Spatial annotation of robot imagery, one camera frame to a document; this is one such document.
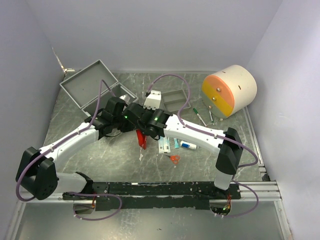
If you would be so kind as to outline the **red first aid pouch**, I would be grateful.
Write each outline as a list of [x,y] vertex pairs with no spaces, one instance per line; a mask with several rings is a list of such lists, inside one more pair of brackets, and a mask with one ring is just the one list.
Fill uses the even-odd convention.
[[138,139],[138,145],[145,150],[147,148],[147,136],[144,135],[140,129],[136,130],[136,134]]

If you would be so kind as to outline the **white blue gauze packet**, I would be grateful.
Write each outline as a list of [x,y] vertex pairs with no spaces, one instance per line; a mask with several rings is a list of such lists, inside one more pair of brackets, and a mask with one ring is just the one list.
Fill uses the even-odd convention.
[[158,151],[160,154],[167,154],[171,152],[170,140],[168,137],[160,137],[158,140]]

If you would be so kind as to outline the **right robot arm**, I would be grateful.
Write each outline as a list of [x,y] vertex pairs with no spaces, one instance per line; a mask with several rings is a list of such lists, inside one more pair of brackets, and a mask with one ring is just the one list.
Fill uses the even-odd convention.
[[236,174],[244,150],[237,131],[216,130],[182,120],[176,114],[163,109],[146,109],[131,103],[122,113],[125,120],[152,138],[168,137],[194,144],[210,152],[217,152],[212,193],[223,199],[230,192],[230,183]]

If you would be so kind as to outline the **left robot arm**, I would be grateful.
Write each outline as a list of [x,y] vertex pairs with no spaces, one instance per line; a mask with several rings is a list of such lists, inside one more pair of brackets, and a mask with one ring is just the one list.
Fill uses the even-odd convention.
[[78,151],[100,140],[115,129],[121,129],[126,120],[122,112],[128,106],[129,96],[111,97],[104,108],[97,107],[75,130],[40,149],[29,147],[20,161],[16,180],[16,195],[25,201],[20,188],[27,190],[32,199],[44,200],[53,193],[74,192],[81,199],[93,193],[93,180],[82,172],[61,173],[58,170]]

